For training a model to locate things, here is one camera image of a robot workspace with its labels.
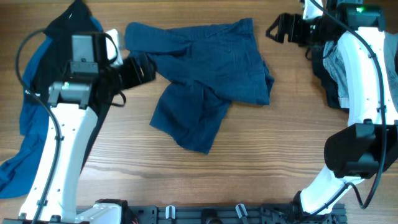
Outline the navy blue shorts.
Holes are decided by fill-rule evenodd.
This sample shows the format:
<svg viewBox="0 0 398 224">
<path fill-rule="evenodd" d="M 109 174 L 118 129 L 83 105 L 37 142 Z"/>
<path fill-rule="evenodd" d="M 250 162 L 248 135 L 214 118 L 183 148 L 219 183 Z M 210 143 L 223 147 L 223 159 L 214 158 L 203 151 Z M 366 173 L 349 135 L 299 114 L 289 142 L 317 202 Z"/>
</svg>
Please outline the navy blue shorts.
<svg viewBox="0 0 398 224">
<path fill-rule="evenodd" d="M 131 56 L 145 53 L 170 82 L 150 125 L 182 148 L 208 154 L 232 102 L 270 103 L 274 79 L 251 18 L 174 29 L 132 22 L 125 43 Z"/>
</svg>

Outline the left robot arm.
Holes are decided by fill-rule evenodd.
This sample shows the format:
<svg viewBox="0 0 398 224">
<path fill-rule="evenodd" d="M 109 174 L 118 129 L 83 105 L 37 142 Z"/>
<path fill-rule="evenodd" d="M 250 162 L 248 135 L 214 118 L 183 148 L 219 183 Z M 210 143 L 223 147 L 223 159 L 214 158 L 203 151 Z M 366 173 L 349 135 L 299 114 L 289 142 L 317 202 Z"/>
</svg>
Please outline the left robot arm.
<svg viewBox="0 0 398 224">
<path fill-rule="evenodd" d="M 49 114 L 47 138 L 32 188 L 16 223 L 132 223 L 125 200 L 101 199 L 78 213 L 76 190 L 88 144 L 101 108 L 114 95 L 155 78 L 146 54 L 117 65 L 107 54 L 112 37 L 104 32 L 72 36 L 72 56 L 49 86 L 43 104 Z"/>
</svg>

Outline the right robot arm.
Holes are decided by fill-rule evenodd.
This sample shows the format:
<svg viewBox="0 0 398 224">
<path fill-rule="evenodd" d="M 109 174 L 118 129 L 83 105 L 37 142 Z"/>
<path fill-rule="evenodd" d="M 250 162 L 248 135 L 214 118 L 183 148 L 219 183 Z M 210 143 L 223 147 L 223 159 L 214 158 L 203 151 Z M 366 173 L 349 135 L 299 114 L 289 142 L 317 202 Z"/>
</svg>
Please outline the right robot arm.
<svg viewBox="0 0 398 224">
<path fill-rule="evenodd" d="M 348 87 L 348 125 L 326 140 L 325 166 L 296 194 L 291 218 L 305 221 L 329 214 L 347 191 L 373 179 L 367 198 L 358 202 L 367 208 L 383 172 L 397 159 L 397 111 L 384 63 L 385 27 L 383 10 L 377 5 L 304 1 L 303 14 L 280 14 L 266 31 L 276 42 L 308 47 L 334 40 Z"/>
</svg>

